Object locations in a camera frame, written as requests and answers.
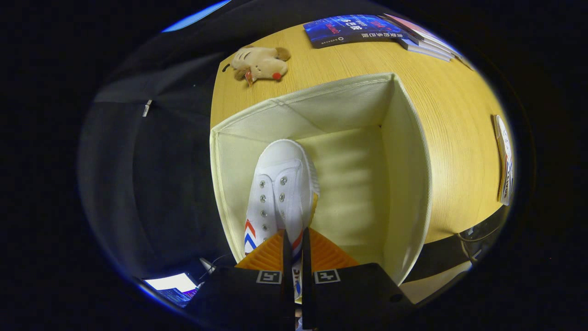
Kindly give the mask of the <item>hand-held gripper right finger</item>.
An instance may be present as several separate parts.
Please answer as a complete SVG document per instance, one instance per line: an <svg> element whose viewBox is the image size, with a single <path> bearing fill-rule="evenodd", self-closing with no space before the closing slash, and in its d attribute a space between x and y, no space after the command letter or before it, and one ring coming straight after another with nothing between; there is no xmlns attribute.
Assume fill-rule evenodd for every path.
<svg viewBox="0 0 588 331"><path fill-rule="evenodd" d="M377 263L358 264L317 231L302 240L303 328L388 331L414 304Z"/></svg>

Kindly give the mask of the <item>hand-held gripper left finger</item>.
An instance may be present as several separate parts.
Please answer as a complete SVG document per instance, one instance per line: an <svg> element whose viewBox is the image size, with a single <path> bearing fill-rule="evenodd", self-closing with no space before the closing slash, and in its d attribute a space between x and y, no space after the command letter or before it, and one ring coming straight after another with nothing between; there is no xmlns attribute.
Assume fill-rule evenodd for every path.
<svg viewBox="0 0 588 331"><path fill-rule="evenodd" d="M277 248L277 270L218 267L184 308L200 331L292 331L291 245L284 230L256 249Z"/></svg>

